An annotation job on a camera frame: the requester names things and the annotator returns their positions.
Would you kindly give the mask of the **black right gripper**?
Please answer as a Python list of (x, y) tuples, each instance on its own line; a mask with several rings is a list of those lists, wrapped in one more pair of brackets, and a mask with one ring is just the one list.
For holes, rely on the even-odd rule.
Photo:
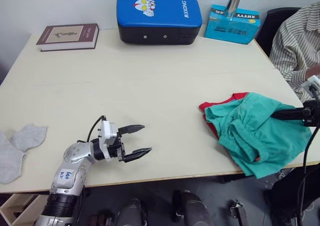
[(320, 125), (320, 103), (308, 100), (303, 103), (302, 108), (278, 110), (271, 117), (278, 120), (304, 120), (305, 126), (317, 127)]

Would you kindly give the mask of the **person's bare hand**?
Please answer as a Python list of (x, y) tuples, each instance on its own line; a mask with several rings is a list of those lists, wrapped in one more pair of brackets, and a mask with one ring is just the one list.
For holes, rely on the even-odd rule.
[(305, 73), (305, 81), (311, 76), (319, 76), (320, 75), (320, 64), (312, 66), (306, 70)]

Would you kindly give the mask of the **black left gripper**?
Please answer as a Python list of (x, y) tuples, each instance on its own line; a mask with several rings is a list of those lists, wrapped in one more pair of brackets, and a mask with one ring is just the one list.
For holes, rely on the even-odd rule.
[(144, 129), (144, 125), (128, 125), (118, 129), (118, 133), (112, 145), (107, 147), (110, 158), (117, 158), (118, 161), (124, 161), (125, 163), (137, 160), (147, 153), (149, 153), (152, 148), (141, 148), (134, 150), (131, 154), (125, 155), (124, 144), (121, 141), (121, 137), (124, 134), (132, 134)]

